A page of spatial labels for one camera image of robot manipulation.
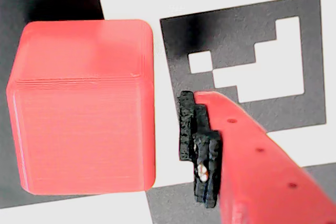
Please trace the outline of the red gripper finger with black pad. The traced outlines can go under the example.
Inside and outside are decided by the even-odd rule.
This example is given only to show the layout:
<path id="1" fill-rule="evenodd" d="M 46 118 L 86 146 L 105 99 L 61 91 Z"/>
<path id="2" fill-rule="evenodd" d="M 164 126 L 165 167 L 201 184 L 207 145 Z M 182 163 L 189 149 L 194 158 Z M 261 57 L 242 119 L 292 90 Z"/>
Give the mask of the red gripper finger with black pad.
<path id="1" fill-rule="evenodd" d="M 240 106 L 214 91 L 182 91 L 179 158 L 194 166 L 194 198 L 222 223 L 335 223 L 335 204 Z"/>

